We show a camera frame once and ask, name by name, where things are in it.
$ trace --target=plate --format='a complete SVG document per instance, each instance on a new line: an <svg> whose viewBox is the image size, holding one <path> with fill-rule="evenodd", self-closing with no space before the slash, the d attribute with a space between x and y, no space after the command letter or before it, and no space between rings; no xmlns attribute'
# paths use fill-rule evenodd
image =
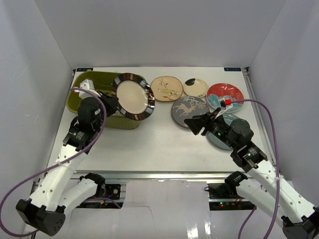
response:
<svg viewBox="0 0 319 239"><path fill-rule="evenodd" d="M151 89L154 97L160 102L176 101L183 94L183 85L178 78L173 76L161 76L153 80Z"/></svg>
<svg viewBox="0 0 319 239"><path fill-rule="evenodd" d="M230 125L233 122L233 120L238 119L238 117L233 115L233 114L223 114L223 117L224 117L226 124L228 124L228 125ZM232 150L230 147L228 147L226 144L224 144L221 140L219 140L212 133L208 133L206 137L207 137L208 141L211 142L216 147L223 149L223 150L228 150L228 151Z"/></svg>
<svg viewBox="0 0 319 239"><path fill-rule="evenodd" d="M201 98L206 95L208 86L203 80L193 78L184 83L183 89L188 96Z"/></svg>
<svg viewBox="0 0 319 239"><path fill-rule="evenodd" d="M153 92L141 76L132 73L119 75L112 83L111 93L119 100L119 112L129 119L144 120L154 111Z"/></svg>
<svg viewBox="0 0 319 239"><path fill-rule="evenodd" d="M219 98L221 97L227 97L231 99L232 101L237 101L237 100L243 100L244 96L241 93L241 91L231 85L231 84L226 84L226 83L219 83L211 86L206 94L207 97L207 102L214 108L217 109L220 106L220 103L218 101ZM234 113L243 106L244 102L242 103L233 103L234 108L228 110L228 113Z"/></svg>
<svg viewBox="0 0 319 239"><path fill-rule="evenodd" d="M176 123L188 128L187 124L184 123L185 119L204 115L208 111L209 107L205 101L197 97L184 96L174 102L171 108L171 115Z"/></svg>

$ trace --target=red plate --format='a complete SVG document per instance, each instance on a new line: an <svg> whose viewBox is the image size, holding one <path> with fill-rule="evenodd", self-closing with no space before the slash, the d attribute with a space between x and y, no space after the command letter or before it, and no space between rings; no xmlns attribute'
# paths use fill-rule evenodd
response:
<svg viewBox="0 0 319 239"><path fill-rule="evenodd" d="M218 83L215 84L213 86L211 86L206 94L207 97L207 102L214 108L218 108L220 107L220 103L218 101L218 99L220 97L224 97L224 96L230 96L232 101L238 101L238 100L243 100L244 96L241 93L241 91L231 85L231 84L226 84L226 83ZM243 102L242 103L234 103L233 106L234 108L230 109L229 111L227 111L227 113L234 113L236 111L238 111L242 106L243 106Z"/></svg>

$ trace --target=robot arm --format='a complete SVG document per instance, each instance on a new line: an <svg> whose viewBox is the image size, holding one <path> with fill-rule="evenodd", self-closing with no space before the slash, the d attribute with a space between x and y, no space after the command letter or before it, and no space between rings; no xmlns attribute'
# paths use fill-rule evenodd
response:
<svg viewBox="0 0 319 239"><path fill-rule="evenodd" d="M103 93L97 93L93 84L90 84L90 80L82 82L81 88L99 96L107 109L107 116L116 112L117 99ZM83 100L78 109L78 116L72 121L69 132L63 140L60 153L55 161L58 164L88 146L102 128L103 111L101 106L96 99L87 96L88 94L80 95ZM49 171L28 200L19 200L16 209L25 223L53 236L61 229L65 215L87 198L102 197L105 194L105 179L92 173L81 178L78 185L63 193L72 174L89 151L90 148L74 159Z"/></svg>
<svg viewBox="0 0 319 239"><path fill-rule="evenodd" d="M236 119L229 126L218 108L212 113L207 112L184 122L195 135L204 128L201 135L210 132L233 149L231 157L237 166L256 179L268 192L253 188L251 180L240 172L231 174L225 183L233 184L240 196L271 216L276 198L276 181L280 180L280 207L276 222L280 222L280 217L279 226L283 227L287 238L312 239L319 234L319 208L303 198L282 176L276 178L276 170L267 156L251 141L254 133L247 121Z"/></svg>

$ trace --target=olive green container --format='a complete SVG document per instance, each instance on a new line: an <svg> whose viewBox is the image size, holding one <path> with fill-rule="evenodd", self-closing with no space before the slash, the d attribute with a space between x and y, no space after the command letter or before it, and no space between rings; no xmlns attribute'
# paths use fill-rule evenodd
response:
<svg viewBox="0 0 319 239"><path fill-rule="evenodd" d="M115 72L87 71L76 78L72 87L80 87L82 81L89 79L93 81L95 90L108 94L111 91L112 82L120 74ZM66 106L72 113L76 114L81 100L78 94L70 92ZM106 120L106 127L110 128L135 129L139 125L138 121L128 119L119 112L116 112Z"/></svg>

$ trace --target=white wall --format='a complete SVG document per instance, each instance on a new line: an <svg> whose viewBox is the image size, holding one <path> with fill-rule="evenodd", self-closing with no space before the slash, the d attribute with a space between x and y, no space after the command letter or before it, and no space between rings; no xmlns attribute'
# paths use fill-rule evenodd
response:
<svg viewBox="0 0 319 239"><path fill-rule="evenodd" d="M285 0L35 0L79 66L249 66Z"/></svg>
<svg viewBox="0 0 319 239"><path fill-rule="evenodd" d="M71 69L33 0L0 0L0 198L44 167L60 122ZM8 198L1 218L20 233L15 210L32 183ZM11 238L0 230L0 238Z"/></svg>
<svg viewBox="0 0 319 239"><path fill-rule="evenodd" d="M275 120L281 171L317 205L318 13L318 0L287 0L251 65L256 97Z"/></svg>

